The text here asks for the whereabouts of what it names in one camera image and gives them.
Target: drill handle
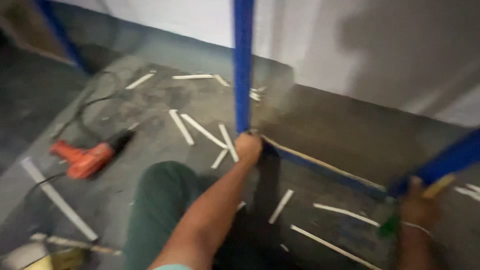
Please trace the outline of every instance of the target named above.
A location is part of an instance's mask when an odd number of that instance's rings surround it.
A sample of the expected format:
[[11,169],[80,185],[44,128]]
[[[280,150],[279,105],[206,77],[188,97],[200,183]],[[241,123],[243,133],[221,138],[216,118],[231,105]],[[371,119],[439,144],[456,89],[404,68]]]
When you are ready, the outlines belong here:
[[66,159],[68,163],[75,163],[85,154],[85,152],[85,149],[75,148],[64,140],[58,140],[50,148],[50,153]]

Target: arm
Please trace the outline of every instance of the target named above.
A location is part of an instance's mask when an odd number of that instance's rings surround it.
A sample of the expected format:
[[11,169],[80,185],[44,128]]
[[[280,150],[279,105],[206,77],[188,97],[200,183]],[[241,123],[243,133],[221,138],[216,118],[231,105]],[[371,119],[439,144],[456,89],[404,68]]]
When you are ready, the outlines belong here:
[[212,267],[215,252],[237,212],[243,184],[260,156],[262,142],[256,135],[242,133],[235,148],[240,160],[187,209],[149,270],[167,264],[194,270]]
[[429,231],[440,216],[437,202],[421,197],[423,193],[421,182],[420,178],[412,177],[408,196],[400,206],[397,270],[438,269],[430,251],[432,242],[430,235],[405,223],[415,224]]

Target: white wall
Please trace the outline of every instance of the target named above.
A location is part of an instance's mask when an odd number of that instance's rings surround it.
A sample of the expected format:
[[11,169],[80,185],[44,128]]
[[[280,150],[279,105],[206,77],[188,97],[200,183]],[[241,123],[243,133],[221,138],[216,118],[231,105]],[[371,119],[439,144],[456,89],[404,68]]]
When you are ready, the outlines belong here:
[[[105,12],[98,0],[61,0]],[[121,19],[233,47],[232,0],[105,0]],[[466,126],[480,123],[474,0],[257,0],[254,53],[295,81]]]

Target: bracelet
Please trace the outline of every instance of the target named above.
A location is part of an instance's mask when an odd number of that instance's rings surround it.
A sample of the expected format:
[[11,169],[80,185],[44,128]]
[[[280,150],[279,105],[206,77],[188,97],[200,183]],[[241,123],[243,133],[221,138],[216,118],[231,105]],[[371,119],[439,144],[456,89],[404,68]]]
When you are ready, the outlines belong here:
[[433,237],[432,234],[427,229],[423,228],[422,226],[418,226],[417,224],[413,224],[413,223],[405,222],[405,221],[400,221],[400,223],[403,224],[403,225],[406,225],[406,226],[410,226],[410,227],[413,227],[413,228],[420,229],[420,230],[424,231],[426,234],[428,234],[430,237]]

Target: dark green pants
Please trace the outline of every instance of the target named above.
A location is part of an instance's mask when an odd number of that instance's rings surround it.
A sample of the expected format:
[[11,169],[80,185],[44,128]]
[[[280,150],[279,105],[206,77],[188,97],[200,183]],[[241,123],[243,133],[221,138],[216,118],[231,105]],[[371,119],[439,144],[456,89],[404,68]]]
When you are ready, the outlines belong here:
[[[185,210],[207,188],[190,168],[178,162],[167,161],[148,168],[137,187],[124,247],[125,269],[145,270],[162,250]],[[215,256],[214,267],[271,269],[256,246],[242,233],[231,230]]]

